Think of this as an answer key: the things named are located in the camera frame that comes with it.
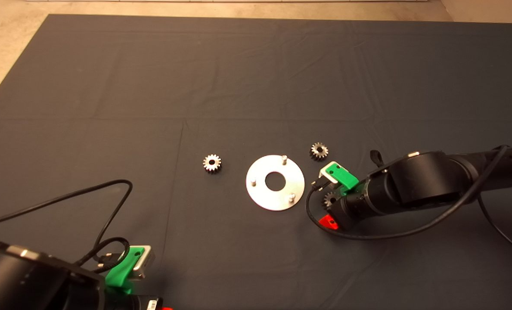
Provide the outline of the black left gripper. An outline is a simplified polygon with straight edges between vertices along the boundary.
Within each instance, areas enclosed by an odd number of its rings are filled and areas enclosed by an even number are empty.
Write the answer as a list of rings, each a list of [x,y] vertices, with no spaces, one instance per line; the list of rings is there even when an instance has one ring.
[[[106,291],[106,310],[173,310],[173,308],[163,307],[163,298],[160,296]]]

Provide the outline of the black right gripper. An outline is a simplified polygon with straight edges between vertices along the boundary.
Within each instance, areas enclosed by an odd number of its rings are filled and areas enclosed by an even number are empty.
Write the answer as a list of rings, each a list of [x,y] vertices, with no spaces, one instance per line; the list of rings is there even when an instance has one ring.
[[[350,231],[368,218],[368,205],[363,190],[352,191],[327,207],[329,215],[319,220],[327,229]]]

